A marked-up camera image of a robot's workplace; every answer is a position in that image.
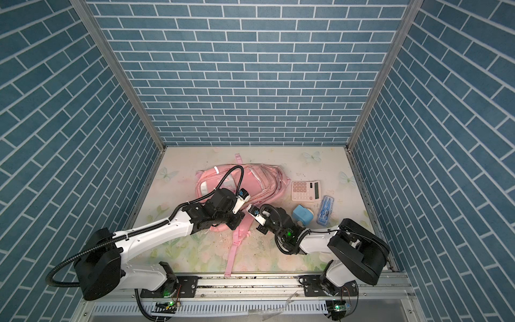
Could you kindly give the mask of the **blue geometry set case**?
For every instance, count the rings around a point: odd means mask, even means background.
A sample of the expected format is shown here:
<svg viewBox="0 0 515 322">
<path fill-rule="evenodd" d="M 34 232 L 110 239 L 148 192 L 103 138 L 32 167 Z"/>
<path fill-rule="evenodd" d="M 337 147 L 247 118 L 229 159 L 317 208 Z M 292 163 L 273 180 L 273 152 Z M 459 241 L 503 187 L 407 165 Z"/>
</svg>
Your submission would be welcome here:
<svg viewBox="0 0 515 322">
<path fill-rule="evenodd" d="M 327 226 L 332 214 L 334 198 L 328 195 L 323 197 L 320 205 L 319 213 L 317 216 L 317 223 L 319 225 Z"/>
</svg>

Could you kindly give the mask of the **pink student backpack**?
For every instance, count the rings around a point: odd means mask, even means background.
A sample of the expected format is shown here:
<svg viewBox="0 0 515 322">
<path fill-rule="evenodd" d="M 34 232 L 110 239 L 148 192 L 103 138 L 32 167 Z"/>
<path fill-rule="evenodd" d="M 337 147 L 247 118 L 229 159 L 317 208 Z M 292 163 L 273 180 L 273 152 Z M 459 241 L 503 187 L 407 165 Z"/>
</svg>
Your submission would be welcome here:
<svg viewBox="0 0 515 322">
<path fill-rule="evenodd" d="M 244 174 L 241 174 L 237 170 L 232 172 L 228 178 L 223 181 L 222 187 L 235 192 L 237 190 L 236 185 L 239 179 L 242 178 L 241 187 L 249 193 L 250 198 L 242 208 L 245 217 L 233 232 L 233 243 L 229 251 L 227 267 L 225 269 L 226 277 L 231 276 L 238 248 L 249 235 L 249 229 L 255 221 L 253 216 L 248 213 L 247 208 L 250 205 L 260 206 L 276 201 L 283 196 L 290 183 L 290 179 L 280 166 L 269 164 L 243 164 L 239 154 L 236 154 L 236 164 L 243 166 Z M 232 164 L 223 164 L 204 171 L 198 171 L 198 181 L 195 188 L 196 196 L 201 197 L 211 192 L 232 166 Z"/>
</svg>

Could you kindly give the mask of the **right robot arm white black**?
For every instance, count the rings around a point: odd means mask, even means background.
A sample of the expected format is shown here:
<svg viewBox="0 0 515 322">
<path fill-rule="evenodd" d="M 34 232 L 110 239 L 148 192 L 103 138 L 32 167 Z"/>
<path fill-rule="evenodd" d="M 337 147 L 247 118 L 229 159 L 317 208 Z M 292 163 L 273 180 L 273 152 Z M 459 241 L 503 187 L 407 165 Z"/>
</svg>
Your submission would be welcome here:
<svg viewBox="0 0 515 322">
<path fill-rule="evenodd" d="M 338 294 L 354 281 L 378 284 L 390 247 L 354 220 L 343 219 L 338 226 L 316 230 L 296 224 L 284 209 L 269 204 L 250 205 L 248 212 L 259 223 L 258 231 L 274 234 L 275 244 L 283 254 L 319 252 L 336 256 L 315 281 L 316 287 L 328 295 Z"/>
</svg>

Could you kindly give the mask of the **pink white calculator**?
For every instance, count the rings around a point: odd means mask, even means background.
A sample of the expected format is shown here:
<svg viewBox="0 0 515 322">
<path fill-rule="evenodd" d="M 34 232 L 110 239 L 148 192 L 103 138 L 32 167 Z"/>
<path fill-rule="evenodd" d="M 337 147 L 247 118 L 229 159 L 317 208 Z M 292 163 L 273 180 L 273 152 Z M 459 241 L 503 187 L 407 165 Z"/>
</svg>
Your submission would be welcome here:
<svg viewBox="0 0 515 322">
<path fill-rule="evenodd" d="M 293 181 L 291 199 L 298 202 L 315 202 L 321 199 L 320 181 Z"/>
</svg>

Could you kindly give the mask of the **light blue pencil sharpener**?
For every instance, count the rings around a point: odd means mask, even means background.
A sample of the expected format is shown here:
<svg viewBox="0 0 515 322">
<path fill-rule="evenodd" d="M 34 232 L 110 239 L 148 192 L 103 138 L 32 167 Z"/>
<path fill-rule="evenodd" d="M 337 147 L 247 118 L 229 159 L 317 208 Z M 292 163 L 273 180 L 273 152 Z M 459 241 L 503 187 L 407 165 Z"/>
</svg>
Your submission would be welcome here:
<svg viewBox="0 0 515 322">
<path fill-rule="evenodd" d="M 314 218 L 313 212 L 302 205 L 297 205 L 292 212 L 292 219 L 295 223 L 307 227 Z"/>
</svg>

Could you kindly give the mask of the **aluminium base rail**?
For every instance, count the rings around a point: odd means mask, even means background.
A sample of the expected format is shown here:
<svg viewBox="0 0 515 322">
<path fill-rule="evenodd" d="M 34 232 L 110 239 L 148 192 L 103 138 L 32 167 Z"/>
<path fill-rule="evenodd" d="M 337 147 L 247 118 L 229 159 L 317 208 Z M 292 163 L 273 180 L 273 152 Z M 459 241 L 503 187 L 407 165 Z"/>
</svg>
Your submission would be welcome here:
<svg viewBox="0 0 515 322">
<path fill-rule="evenodd" d="M 421 305 L 405 273 L 384 271 L 376 286 L 346 284 L 337 295 L 315 286 L 317 274 L 249 273 L 181 275 L 178 297 L 143 299 L 146 312 L 169 321 L 226 321 L 277 318 L 306 321 L 424 321 Z"/>
</svg>

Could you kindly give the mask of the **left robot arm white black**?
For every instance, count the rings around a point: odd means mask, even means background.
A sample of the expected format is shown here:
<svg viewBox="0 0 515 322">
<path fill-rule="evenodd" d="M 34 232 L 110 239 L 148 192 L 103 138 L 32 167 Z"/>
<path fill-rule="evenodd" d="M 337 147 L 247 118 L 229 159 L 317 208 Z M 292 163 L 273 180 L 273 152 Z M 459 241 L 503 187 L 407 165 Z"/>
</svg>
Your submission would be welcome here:
<svg viewBox="0 0 515 322">
<path fill-rule="evenodd" d="M 170 265 L 136 265 L 131 260 L 170 240 L 225 224 L 235 230 L 244 218 L 249 193 L 218 184 L 210 193 L 178 205 L 172 214 L 135 229 L 111 233 L 96 231 L 83 250 L 56 265 L 46 276 L 50 287 L 80 288 L 86 301 L 94 301 L 125 288 L 156 291 L 173 289 L 176 277 Z"/>
</svg>

